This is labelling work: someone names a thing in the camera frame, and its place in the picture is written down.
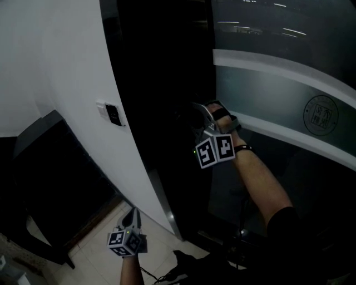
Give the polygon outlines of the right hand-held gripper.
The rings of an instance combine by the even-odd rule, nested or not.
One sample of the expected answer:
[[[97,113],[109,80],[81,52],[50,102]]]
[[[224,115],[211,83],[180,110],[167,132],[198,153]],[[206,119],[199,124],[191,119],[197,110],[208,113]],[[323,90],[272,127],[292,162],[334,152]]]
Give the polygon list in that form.
[[[202,169],[206,169],[215,164],[232,160],[235,157],[233,139],[231,132],[238,131],[241,126],[238,122],[233,122],[227,130],[220,130],[216,122],[212,121],[212,116],[205,105],[192,103],[193,118],[196,129],[191,128],[195,137],[195,156]]]

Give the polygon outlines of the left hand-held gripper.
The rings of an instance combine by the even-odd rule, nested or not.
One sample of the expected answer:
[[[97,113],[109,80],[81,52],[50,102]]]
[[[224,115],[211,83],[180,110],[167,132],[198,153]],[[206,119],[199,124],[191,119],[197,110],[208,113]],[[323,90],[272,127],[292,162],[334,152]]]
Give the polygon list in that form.
[[[147,253],[147,239],[141,233],[141,216],[136,207],[129,210],[118,220],[117,227],[108,236],[107,247],[110,250],[120,257]]]

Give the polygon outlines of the black exit button panel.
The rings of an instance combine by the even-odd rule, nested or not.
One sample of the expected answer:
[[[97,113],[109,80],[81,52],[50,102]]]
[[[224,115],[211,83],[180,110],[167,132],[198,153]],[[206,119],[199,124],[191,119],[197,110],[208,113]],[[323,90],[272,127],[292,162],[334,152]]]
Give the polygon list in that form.
[[[105,107],[111,123],[117,126],[124,126],[120,119],[120,114],[117,107],[115,105],[110,104],[105,104]]]

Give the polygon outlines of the white wall light switch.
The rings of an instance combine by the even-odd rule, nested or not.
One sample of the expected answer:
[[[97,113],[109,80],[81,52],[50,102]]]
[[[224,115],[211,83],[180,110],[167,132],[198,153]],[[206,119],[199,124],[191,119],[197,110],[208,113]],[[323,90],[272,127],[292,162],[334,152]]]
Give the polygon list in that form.
[[[102,118],[104,118],[105,120],[109,120],[105,102],[102,100],[97,100],[96,106],[97,106],[100,116]]]

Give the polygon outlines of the person's left forearm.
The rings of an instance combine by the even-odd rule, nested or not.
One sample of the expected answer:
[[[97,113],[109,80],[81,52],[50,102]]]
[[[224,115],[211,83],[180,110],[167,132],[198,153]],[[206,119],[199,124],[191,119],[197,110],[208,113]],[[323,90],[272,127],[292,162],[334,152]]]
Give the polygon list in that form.
[[[144,285],[137,255],[123,258],[120,285]]]

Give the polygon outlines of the person's right forearm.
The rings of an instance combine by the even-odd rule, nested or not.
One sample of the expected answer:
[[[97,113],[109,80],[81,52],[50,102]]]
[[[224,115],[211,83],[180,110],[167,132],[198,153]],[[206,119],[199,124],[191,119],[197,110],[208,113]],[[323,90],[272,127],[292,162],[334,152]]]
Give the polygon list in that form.
[[[293,206],[284,188],[253,151],[238,151],[233,164],[260,210],[265,224],[278,211]]]

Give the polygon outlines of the striped glass door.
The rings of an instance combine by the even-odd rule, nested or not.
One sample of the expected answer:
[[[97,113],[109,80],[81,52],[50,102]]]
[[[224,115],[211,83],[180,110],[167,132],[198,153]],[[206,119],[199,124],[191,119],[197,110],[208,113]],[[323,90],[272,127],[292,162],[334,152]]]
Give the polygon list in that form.
[[[216,97],[318,234],[356,225],[356,0],[211,0]]]

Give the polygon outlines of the person's right hand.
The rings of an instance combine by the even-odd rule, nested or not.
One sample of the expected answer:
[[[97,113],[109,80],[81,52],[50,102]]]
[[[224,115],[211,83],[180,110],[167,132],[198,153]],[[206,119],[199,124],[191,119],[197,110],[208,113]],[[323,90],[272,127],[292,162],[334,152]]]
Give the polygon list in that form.
[[[223,107],[219,104],[213,103],[213,104],[209,104],[207,106],[207,109],[213,114],[214,112],[222,109]],[[230,125],[232,124],[232,119],[229,115],[226,115],[220,119],[218,119],[217,121],[217,125],[219,127],[220,130],[222,129],[226,129],[227,127],[230,127]],[[236,130],[231,132],[231,137],[233,139],[233,145],[234,146],[240,146],[240,145],[246,145],[246,142],[241,139],[237,133]]]

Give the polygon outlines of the black wooden cabinet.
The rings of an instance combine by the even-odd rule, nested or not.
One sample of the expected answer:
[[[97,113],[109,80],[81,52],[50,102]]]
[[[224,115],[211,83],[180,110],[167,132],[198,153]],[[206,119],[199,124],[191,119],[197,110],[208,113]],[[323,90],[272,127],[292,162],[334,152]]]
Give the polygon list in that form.
[[[0,138],[0,233],[53,263],[123,201],[65,119],[52,111]]]

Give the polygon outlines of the floral patterned counter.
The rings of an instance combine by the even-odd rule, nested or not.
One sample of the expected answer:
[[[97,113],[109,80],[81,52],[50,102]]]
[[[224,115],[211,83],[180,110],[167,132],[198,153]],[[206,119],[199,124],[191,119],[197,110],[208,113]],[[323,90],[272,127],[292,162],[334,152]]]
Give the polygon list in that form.
[[[0,233],[0,285],[48,285],[42,274],[45,260]]]

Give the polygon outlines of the person's black clothing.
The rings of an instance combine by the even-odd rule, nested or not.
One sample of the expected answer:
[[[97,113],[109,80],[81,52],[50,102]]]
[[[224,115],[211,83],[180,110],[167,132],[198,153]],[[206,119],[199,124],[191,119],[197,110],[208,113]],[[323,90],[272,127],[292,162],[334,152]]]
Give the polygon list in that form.
[[[238,270],[210,253],[196,259],[174,251],[177,266],[155,285],[330,285],[354,280],[353,269],[342,269],[304,233],[292,207],[273,215],[268,242],[257,261]]]

